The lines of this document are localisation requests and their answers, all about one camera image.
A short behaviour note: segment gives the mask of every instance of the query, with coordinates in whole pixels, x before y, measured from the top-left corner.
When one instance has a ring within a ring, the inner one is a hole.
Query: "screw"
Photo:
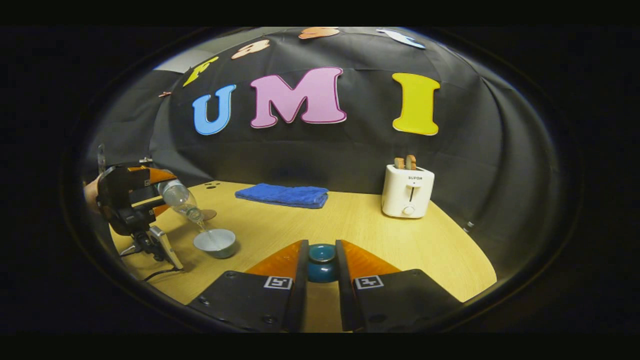
[[[269,325],[277,323],[278,319],[276,319],[275,317],[271,316],[271,315],[265,315],[262,317],[262,321],[264,323],[268,323]]]

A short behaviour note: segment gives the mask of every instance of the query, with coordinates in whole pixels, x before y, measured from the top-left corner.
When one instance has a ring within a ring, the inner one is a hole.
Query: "bread slice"
[[[395,163],[396,168],[404,169],[404,159],[396,158]]]
[[[413,155],[406,156],[406,168],[407,170],[415,170],[415,156]]]

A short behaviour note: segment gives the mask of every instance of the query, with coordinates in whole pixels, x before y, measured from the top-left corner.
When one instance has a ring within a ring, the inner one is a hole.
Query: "small bowl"
[[[193,246],[210,254],[214,258],[226,259],[233,256],[238,248],[236,234],[224,229],[211,229],[198,234]]]
[[[338,280],[335,245],[311,245],[308,256],[308,280],[310,282],[333,282]]]

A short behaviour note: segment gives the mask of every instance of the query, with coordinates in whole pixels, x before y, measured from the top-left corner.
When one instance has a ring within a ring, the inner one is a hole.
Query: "table surface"
[[[236,234],[241,247],[228,259],[216,259],[196,249],[193,239],[200,228],[187,218],[172,210],[159,215],[152,225],[167,234],[184,271],[157,275],[149,283],[176,301],[188,304],[223,272],[247,271],[302,239],[308,239],[310,245],[334,244],[335,240],[344,239],[402,271],[421,269],[462,302],[496,282],[495,271],[482,250],[433,202],[423,218],[391,218],[381,211],[381,195],[329,192],[321,209],[263,204],[235,197],[236,191],[251,186],[213,181],[189,188],[199,208],[218,213],[205,221],[209,228]],[[119,252],[132,245],[131,237],[113,230],[111,235]],[[138,279],[172,268],[171,264],[159,263],[144,253],[126,256],[122,261]],[[308,282],[307,286],[303,330],[341,332],[337,282]]]

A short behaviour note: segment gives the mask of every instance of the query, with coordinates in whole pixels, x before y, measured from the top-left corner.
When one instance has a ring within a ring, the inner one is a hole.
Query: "human hand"
[[[100,209],[98,208],[98,202],[96,197],[98,197],[98,180],[100,176],[96,177],[95,180],[90,182],[84,187],[84,199],[86,200],[86,205],[89,209],[96,213],[100,213]]]

